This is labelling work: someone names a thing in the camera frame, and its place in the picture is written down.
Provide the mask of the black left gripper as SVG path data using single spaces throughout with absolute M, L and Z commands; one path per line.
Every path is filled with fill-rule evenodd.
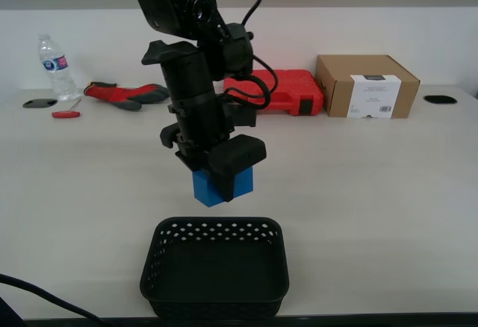
M 233 200 L 235 175 L 222 173 L 240 173 L 256 165 L 258 139 L 231 134 L 237 126 L 255 127 L 255 110 L 221 95 L 174 99 L 168 109 L 176 116 L 176 123 L 161 130 L 163 146 L 177 146 L 176 155 L 186 166 L 209 172 L 223 200 Z

